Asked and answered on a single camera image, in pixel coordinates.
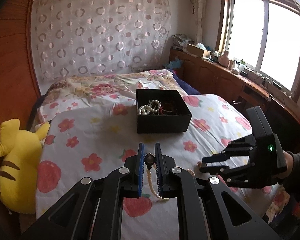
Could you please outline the right hand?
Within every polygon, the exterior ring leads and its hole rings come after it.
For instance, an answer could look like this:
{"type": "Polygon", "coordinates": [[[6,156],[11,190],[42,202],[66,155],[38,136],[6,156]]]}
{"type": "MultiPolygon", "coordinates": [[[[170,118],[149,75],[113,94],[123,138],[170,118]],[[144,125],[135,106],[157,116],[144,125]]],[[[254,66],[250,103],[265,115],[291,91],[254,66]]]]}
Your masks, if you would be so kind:
{"type": "Polygon", "coordinates": [[[279,175],[280,179],[287,178],[291,174],[293,164],[294,164],[294,160],[293,160],[292,155],[290,153],[286,152],[286,151],[284,151],[283,153],[284,153],[284,156],[285,156],[287,169],[286,169],[285,172],[283,172],[279,175]]]}

